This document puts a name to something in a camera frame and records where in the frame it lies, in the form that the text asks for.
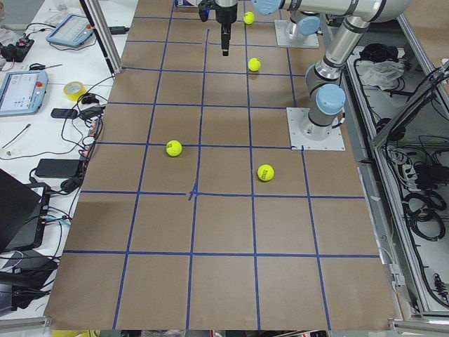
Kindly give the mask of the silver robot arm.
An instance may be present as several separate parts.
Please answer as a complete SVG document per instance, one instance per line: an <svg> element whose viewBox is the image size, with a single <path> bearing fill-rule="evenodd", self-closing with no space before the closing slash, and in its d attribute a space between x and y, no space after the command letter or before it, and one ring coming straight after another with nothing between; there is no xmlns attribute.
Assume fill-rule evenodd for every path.
<svg viewBox="0 0 449 337"><path fill-rule="evenodd" d="M274 11L304 11L343 15L344 20L323 59L306 74L311 108L299 122L301 133L312 140L324 140L335 117L341 112L346 95L335 84L349 55L372 22L393 20L409 6L409 1L254 1L261 15Z"/></svg>
<svg viewBox="0 0 449 337"><path fill-rule="evenodd" d="M290 40L304 39L318 32L320 22L318 13L291 11L286 34Z"/></svg>

